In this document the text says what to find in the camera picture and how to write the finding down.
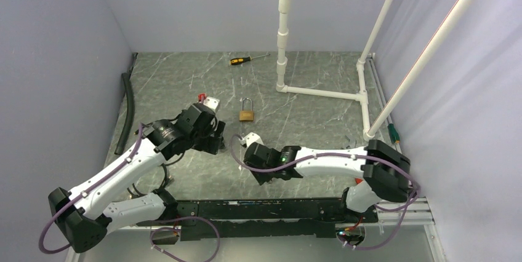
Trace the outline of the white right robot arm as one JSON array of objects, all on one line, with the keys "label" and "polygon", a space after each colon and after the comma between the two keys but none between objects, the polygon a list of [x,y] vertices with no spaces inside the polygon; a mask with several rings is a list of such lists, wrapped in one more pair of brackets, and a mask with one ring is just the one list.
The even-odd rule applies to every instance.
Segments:
[{"label": "white right robot arm", "polygon": [[385,200],[406,203],[412,192],[410,160],[380,140],[352,149],[314,149],[285,146],[278,151],[250,134],[243,139],[241,165],[260,185],[274,178],[290,180],[318,175],[346,176],[360,183],[348,188],[339,213],[347,222],[356,221],[369,207]]}]

